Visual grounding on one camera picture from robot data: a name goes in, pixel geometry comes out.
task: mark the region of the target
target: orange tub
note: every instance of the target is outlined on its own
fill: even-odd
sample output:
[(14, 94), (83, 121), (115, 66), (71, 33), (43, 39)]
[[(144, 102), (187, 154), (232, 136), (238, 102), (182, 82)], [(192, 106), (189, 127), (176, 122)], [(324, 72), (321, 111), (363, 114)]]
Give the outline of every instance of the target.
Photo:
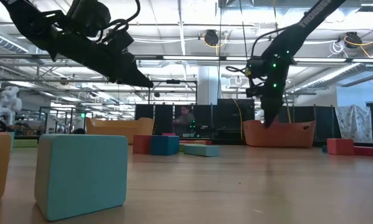
[(253, 147), (312, 147), (316, 121), (276, 123), (265, 128), (260, 121), (244, 121), (246, 143)]

